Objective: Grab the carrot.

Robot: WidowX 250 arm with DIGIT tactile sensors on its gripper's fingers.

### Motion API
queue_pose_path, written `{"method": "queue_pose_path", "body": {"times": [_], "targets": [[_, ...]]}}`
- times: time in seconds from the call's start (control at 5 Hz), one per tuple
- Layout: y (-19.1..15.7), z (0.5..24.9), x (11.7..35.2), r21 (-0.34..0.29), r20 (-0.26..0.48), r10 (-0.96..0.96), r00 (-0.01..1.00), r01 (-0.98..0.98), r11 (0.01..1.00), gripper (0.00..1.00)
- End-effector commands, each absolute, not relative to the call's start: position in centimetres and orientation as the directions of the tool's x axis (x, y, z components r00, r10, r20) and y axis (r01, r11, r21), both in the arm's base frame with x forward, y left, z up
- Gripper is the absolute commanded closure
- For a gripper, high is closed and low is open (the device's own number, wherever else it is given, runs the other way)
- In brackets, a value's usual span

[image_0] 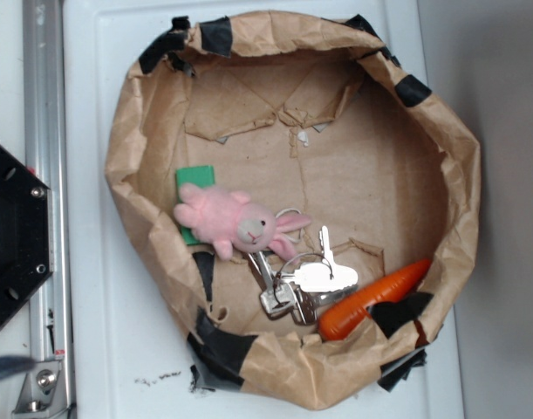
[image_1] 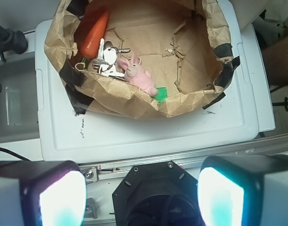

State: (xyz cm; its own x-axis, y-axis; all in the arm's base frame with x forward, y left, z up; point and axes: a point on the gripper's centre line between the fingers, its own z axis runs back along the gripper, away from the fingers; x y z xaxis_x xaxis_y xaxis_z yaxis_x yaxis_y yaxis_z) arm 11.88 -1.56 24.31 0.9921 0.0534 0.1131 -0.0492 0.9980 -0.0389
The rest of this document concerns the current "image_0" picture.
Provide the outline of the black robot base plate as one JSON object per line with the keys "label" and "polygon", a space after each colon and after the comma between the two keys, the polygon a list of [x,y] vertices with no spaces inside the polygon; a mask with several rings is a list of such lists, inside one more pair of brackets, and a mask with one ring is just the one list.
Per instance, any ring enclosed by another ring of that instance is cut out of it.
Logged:
{"label": "black robot base plate", "polygon": [[0,145],[0,331],[52,274],[50,190]]}

